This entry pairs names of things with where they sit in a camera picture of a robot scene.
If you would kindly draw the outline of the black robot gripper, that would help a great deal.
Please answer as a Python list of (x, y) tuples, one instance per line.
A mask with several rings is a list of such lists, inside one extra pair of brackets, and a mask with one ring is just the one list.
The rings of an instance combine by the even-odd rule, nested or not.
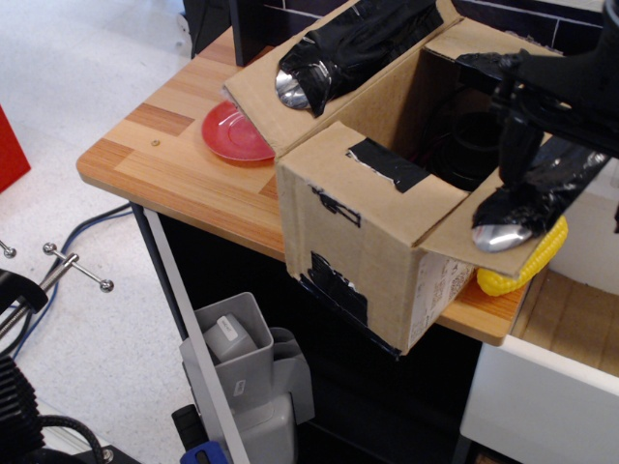
[(517, 185), (546, 133), (618, 156), (618, 30), (605, 28), (591, 51), (567, 56), (468, 53), (457, 58), (493, 93), (503, 127), (499, 177)]

